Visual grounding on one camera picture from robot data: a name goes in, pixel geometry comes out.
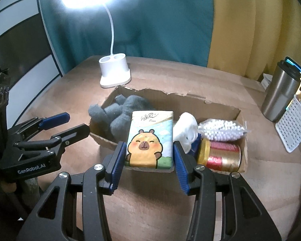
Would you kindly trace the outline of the grey knitted glove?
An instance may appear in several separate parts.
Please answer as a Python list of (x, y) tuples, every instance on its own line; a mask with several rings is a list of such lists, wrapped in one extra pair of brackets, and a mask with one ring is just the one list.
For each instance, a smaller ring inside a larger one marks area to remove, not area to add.
[(154, 110), (151, 103), (140, 96), (119, 94), (113, 104), (102, 108), (91, 105), (88, 114), (95, 128), (93, 133), (113, 142), (126, 141), (133, 111)]

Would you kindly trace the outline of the capybara tissue pack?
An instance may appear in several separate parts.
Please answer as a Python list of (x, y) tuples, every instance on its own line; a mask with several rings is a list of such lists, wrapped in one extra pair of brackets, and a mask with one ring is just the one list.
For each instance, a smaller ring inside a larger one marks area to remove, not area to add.
[(170, 173), (173, 165), (173, 112), (133, 111), (125, 165), (139, 171)]

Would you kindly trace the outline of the bag of cotton swabs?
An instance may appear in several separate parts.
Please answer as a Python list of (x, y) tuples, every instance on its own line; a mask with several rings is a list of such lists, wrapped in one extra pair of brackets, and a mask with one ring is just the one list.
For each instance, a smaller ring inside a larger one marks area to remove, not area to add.
[(249, 132), (235, 120), (207, 119), (198, 125), (201, 137), (210, 141), (237, 141)]

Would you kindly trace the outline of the red gold can yellow lid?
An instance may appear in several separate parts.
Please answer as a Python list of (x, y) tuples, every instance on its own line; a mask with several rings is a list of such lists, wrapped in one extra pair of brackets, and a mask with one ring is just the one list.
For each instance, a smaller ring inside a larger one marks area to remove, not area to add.
[(197, 164), (231, 173), (238, 171), (241, 159), (242, 154), (238, 145), (204, 138), (199, 147)]

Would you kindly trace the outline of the blue plastic packet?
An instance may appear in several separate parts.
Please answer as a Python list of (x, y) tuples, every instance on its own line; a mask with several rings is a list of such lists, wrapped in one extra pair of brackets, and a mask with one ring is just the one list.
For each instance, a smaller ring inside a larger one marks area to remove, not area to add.
[(196, 158), (199, 152), (199, 148), (201, 146), (201, 141), (202, 141), (201, 134), (198, 134), (196, 140), (191, 144), (191, 149), (188, 152), (188, 154)]

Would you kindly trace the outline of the white perforated plastic basket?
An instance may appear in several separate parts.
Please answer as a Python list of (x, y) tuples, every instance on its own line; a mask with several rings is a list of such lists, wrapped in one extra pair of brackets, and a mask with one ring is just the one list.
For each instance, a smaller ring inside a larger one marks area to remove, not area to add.
[(288, 153), (301, 143), (301, 96), (295, 95), (286, 111), (275, 124), (276, 131)]

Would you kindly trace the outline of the white desk lamp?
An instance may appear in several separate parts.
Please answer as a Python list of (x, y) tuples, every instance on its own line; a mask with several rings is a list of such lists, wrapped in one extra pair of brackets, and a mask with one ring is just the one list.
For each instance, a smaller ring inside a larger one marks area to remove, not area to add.
[(131, 73), (128, 67), (126, 55), (124, 53), (114, 53), (115, 28), (112, 15), (106, 5), (111, 0), (61, 0), (63, 5), (68, 9), (92, 9), (103, 6), (109, 21), (111, 29), (110, 54), (99, 59), (101, 69), (100, 86), (102, 88), (113, 88), (118, 85), (125, 85), (131, 81)]

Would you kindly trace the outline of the stainless steel travel mug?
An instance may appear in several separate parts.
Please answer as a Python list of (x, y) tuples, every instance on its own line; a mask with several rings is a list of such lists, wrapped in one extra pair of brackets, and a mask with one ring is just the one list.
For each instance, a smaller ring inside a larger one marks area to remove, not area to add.
[(261, 105), (262, 114), (271, 122), (278, 122), (297, 92), (299, 85), (299, 70), (285, 60), (279, 61)]

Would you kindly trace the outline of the white paper stack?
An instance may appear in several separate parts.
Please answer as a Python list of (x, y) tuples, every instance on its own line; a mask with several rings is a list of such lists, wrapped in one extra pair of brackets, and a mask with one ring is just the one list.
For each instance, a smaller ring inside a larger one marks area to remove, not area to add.
[(272, 81), (272, 75), (263, 73), (263, 79), (261, 80), (262, 87), (266, 90)]

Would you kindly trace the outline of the teal curtain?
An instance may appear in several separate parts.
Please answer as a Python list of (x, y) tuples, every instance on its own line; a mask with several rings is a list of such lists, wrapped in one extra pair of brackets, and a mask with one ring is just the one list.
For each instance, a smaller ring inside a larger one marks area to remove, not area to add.
[(213, 0), (38, 0), (64, 72), (94, 55), (124, 53), (207, 66)]

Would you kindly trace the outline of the yellow curtain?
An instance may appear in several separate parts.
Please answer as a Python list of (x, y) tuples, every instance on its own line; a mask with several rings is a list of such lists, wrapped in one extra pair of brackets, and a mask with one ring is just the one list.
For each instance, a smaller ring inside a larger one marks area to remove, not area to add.
[(258, 80), (286, 56), (301, 64), (298, 0), (214, 0), (209, 68)]

